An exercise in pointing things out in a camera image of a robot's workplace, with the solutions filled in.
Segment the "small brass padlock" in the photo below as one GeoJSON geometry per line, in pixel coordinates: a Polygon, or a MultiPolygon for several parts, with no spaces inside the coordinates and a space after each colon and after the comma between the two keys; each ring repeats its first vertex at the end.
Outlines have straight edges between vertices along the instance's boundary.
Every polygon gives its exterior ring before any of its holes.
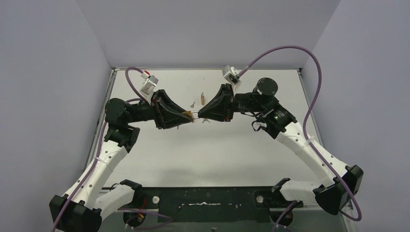
{"type": "Polygon", "coordinates": [[[195,120],[199,119],[199,111],[184,111],[177,114],[177,116],[184,116],[190,120],[190,123],[193,123],[195,120]]]}

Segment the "large brass padlock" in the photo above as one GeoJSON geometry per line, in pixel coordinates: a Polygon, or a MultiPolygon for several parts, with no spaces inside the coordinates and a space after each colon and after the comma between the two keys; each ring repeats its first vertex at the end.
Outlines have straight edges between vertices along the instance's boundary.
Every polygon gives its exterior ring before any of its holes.
{"type": "Polygon", "coordinates": [[[202,106],[205,106],[205,96],[204,96],[204,93],[203,93],[203,92],[201,93],[200,98],[201,98],[201,105],[202,105],[202,106]]]}

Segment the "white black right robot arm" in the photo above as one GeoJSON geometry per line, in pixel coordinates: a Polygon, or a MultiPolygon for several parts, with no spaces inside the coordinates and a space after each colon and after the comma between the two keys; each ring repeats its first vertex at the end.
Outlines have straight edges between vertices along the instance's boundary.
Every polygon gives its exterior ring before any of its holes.
{"type": "Polygon", "coordinates": [[[273,187],[272,200],[278,206],[291,201],[316,203],[325,212],[337,215],[358,192],[363,170],[349,166],[330,154],[314,137],[304,134],[302,125],[275,97],[277,83],[268,77],[258,80],[250,93],[234,93],[231,84],[221,85],[217,95],[198,117],[229,122],[234,113],[248,114],[273,139],[289,148],[318,177],[317,182],[282,179],[273,187]]]}

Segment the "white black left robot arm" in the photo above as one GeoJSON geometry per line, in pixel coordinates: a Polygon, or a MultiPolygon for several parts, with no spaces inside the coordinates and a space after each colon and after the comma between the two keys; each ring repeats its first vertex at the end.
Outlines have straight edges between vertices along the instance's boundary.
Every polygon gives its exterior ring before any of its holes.
{"type": "Polygon", "coordinates": [[[78,180],[49,203],[56,229],[64,232],[97,232],[102,222],[126,204],[138,206],[143,198],[141,186],[129,180],[100,196],[116,166],[136,144],[140,129],[133,122],[153,120],[158,129],[170,129],[194,120],[191,111],[175,104],[164,90],[153,93],[149,101],[110,99],[105,105],[105,122],[94,160],[78,180]]]}

